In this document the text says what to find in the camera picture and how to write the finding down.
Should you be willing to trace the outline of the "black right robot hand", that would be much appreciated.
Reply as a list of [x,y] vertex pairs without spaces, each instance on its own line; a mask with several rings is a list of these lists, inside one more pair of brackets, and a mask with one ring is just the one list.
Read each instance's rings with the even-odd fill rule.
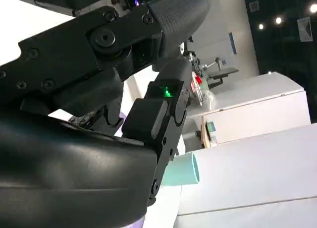
[[179,53],[212,0],[125,0],[19,42],[0,68],[0,225],[120,228],[146,214],[187,115]]

